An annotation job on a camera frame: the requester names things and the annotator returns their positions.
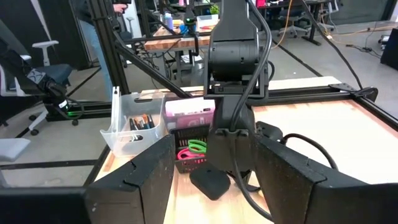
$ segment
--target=gray floor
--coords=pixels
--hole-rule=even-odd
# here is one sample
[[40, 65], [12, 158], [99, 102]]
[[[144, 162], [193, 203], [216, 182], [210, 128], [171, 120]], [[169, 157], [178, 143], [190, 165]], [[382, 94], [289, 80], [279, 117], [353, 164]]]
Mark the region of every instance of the gray floor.
[[[339, 26], [334, 33], [355, 32], [357, 30], [373, 27], [370, 24], [354, 24]], [[378, 27], [390, 26], [380, 22]], [[368, 39], [368, 47], [372, 47], [379, 53], [378, 39], [382, 34], [389, 34], [390, 31], [375, 32]], [[339, 42], [347, 42], [359, 46], [364, 46], [366, 37], [370, 33], [362, 33], [348, 36], [334, 36]], [[324, 76], [334, 76], [342, 82], [346, 82], [357, 87], [357, 84], [346, 68], [343, 61], [337, 56], [336, 52], [319, 36], [316, 37], [322, 46], [315, 46], [301, 38], [287, 38], [282, 45], [293, 54], [301, 58], [315, 70]], [[369, 54], [362, 53], [356, 49], [347, 48], [342, 44], [336, 44], [343, 55], [352, 64], [354, 70], [360, 77], [364, 86], [376, 86], [379, 88], [379, 96], [376, 103], [381, 105], [394, 116], [398, 117], [398, 91], [394, 88], [398, 84], [398, 71], [379, 63], [379, 59]], [[272, 50], [269, 60], [275, 66], [275, 80], [289, 78], [314, 77], [314, 74], [307, 70], [292, 57], [287, 55], [280, 48]], [[90, 76], [96, 69], [74, 72], [70, 80], [74, 88], [85, 78]], [[143, 71], [130, 65], [126, 68], [126, 77], [131, 91], [140, 92], [142, 90], [153, 89], [151, 79]], [[182, 86], [189, 84], [189, 76], [183, 78]], [[91, 80], [76, 91], [72, 98], [76, 100], [105, 100], [104, 83], [102, 73], [97, 73]], [[0, 138], [13, 138], [29, 125], [28, 117], [33, 110], [39, 110], [39, 106], [24, 111], [16, 117], [10, 119], [8, 128], [0, 128]], [[32, 142], [25, 153], [18, 158], [15, 163], [26, 162], [47, 162], [47, 161], [67, 161], [81, 159], [97, 159], [105, 146], [105, 141], [100, 135], [100, 129], [109, 127], [109, 118], [103, 119], [84, 119], [76, 127], [69, 121], [44, 122], [38, 127], [40, 134], [31, 136], [29, 133], [24, 138]], [[11, 186], [77, 186], [82, 185], [89, 174], [91, 166], [86, 167], [67, 167], [51, 169], [24, 169], [24, 170], [3, 170], [7, 183]]]

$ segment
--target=green scissors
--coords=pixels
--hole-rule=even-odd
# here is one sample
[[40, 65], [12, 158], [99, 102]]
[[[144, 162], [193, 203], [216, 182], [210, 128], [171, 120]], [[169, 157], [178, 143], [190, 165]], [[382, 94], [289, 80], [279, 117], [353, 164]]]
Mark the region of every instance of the green scissors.
[[188, 149], [192, 153], [205, 154], [207, 144], [201, 140], [191, 139], [188, 140]]

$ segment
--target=black eraser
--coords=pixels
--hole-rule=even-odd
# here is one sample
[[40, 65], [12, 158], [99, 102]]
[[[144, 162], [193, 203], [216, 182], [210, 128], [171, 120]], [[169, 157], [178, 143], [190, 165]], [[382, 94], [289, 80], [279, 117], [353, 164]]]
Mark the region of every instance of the black eraser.
[[231, 185], [226, 172], [206, 162], [189, 175], [191, 183], [210, 200], [218, 200]]

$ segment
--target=wooden desk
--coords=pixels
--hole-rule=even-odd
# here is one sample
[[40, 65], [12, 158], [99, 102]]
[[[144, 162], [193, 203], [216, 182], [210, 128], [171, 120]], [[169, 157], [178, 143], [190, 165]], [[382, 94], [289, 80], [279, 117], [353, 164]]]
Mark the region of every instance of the wooden desk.
[[[173, 29], [176, 33], [180, 33], [180, 28], [176, 28]], [[199, 32], [210, 32], [211, 29], [198, 29]], [[169, 31], [167, 31], [167, 29], [165, 29], [164, 27], [160, 27], [154, 34], [155, 37], [158, 36], [163, 36], [163, 35], [171, 35], [171, 33]], [[206, 37], [200, 37], [198, 39], [198, 43], [199, 46], [207, 46], [210, 43], [210, 36], [206, 36]], [[169, 48], [173, 48], [173, 49], [192, 49], [195, 47], [195, 41], [194, 39], [188, 39], [188, 40], [184, 40], [184, 39], [168, 39], [168, 40], [152, 40], [152, 41], [148, 41], [144, 44], [144, 48], [149, 51], [149, 52], [153, 52], [153, 51], [166, 51]]]
[[[271, 89], [324, 86], [339, 83], [333, 77], [272, 81]], [[187, 90], [201, 88], [190, 87]], [[398, 182], [398, 134], [352, 100], [254, 108], [257, 121], [278, 126], [285, 134], [304, 134], [325, 147], [341, 172], [370, 184]], [[289, 140], [292, 149], [328, 166], [314, 147], [298, 139]], [[109, 153], [97, 179], [117, 169], [130, 158]], [[250, 181], [258, 185], [255, 175]], [[262, 193], [252, 198], [267, 210]], [[234, 184], [217, 201], [211, 201], [190, 183], [188, 174], [174, 171], [164, 223], [270, 223], [245, 201]]]

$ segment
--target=black bracket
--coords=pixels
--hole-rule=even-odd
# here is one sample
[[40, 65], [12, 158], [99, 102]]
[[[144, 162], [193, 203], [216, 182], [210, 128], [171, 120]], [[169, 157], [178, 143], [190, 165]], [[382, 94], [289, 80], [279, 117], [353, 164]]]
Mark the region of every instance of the black bracket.
[[379, 90], [376, 87], [372, 87], [372, 86], [363, 88], [362, 90], [356, 90], [353, 87], [351, 87], [350, 85], [348, 85], [347, 83], [331, 84], [331, 85], [329, 85], [329, 87], [351, 93], [356, 98], [357, 97], [366, 97], [373, 102], [375, 102], [375, 100], [379, 94]]

